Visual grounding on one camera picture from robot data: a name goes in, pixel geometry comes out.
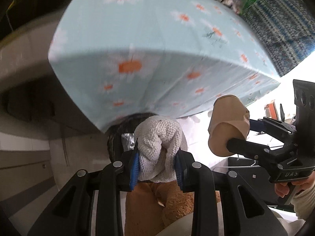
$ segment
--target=white wall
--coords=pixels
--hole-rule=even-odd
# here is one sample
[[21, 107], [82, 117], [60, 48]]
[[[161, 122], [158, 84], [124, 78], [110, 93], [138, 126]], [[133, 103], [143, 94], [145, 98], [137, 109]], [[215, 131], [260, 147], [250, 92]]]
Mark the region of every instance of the white wall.
[[102, 170], [110, 164], [107, 135], [103, 133], [65, 138], [68, 165], [62, 139], [49, 141], [51, 166], [59, 189], [80, 169], [88, 172]]
[[[41, 127], [17, 120], [0, 108], [0, 206], [22, 236], [58, 192], [49, 150]], [[43, 186], [47, 180], [52, 183]]]
[[250, 118], [257, 120], [265, 116], [264, 106], [275, 100], [278, 113], [280, 115], [280, 104], [282, 103], [285, 118], [291, 118], [296, 113], [294, 104], [293, 79], [315, 82], [315, 52], [304, 59], [297, 67], [288, 74], [281, 77], [281, 84], [272, 92], [249, 105]]

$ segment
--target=blue gripper pad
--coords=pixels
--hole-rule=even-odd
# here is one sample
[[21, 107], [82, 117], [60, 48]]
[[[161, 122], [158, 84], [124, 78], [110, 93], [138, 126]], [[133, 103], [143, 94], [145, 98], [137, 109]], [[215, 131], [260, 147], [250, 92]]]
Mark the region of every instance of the blue gripper pad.
[[129, 187], [133, 191], [134, 187], [137, 185], [138, 182], [138, 176], [139, 176], [139, 171], [140, 171], [140, 165], [139, 165], [139, 151], [136, 152], [131, 171], [130, 171], [130, 182], [129, 182]]
[[177, 184], [179, 188], [183, 190], [184, 171], [182, 170], [178, 152], [175, 155], [174, 167], [175, 167]]
[[266, 128], [264, 126], [264, 122], [261, 120], [249, 120], [249, 126], [251, 131], [256, 131], [256, 132], [262, 132], [266, 131]]

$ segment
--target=human hand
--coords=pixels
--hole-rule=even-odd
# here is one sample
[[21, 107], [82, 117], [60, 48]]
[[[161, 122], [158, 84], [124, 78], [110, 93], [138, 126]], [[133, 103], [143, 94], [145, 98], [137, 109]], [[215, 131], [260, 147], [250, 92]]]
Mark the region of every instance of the human hand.
[[[299, 191], [302, 191], [302, 190], [307, 190], [308, 188], [310, 188], [314, 182], [315, 182], [315, 171], [313, 171], [313, 173], [307, 179], [303, 179], [303, 180], [295, 181], [291, 183], [293, 185], [299, 185], [300, 186]], [[290, 189], [289, 189], [288, 183], [275, 184], [275, 192], [281, 198], [288, 195], [289, 191]]]

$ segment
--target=white sleeve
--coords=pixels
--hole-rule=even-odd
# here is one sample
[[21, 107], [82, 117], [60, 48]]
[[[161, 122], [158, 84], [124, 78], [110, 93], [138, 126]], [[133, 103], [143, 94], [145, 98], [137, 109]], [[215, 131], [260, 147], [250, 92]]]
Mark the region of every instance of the white sleeve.
[[[219, 236], [224, 236], [224, 225], [223, 225], [223, 213], [221, 203], [218, 202], [218, 221], [219, 221]], [[278, 213], [276, 213], [278, 220], [287, 231], [288, 236], [294, 236], [304, 224], [304, 220], [296, 220], [294, 222], [287, 222]], [[156, 236], [191, 236], [193, 224], [193, 213], [188, 214], [181, 219], [178, 219]]]
[[315, 208], [315, 182], [312, 187], [295, 195], [291, 203], [299, 219], [306, 220]]

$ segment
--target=black round object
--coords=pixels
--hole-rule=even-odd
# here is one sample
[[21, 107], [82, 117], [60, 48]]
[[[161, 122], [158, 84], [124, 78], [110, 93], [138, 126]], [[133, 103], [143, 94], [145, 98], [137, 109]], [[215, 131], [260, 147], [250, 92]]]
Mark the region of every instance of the black round object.
[[107, 141], [107, 149], [109, 154], [109, 159], [113, 163], [120, 159], [123, 153], [123, 146], [121, 142], [121, 135], [124, 133], [134, 133], [136, 127], [147, 118], [154, 116], [156, 114], [145, 112], [145, 113], [135, 113], [128, 116], [123, 122], [118, 125], [111, 126], [109, 128], [109, 136]]

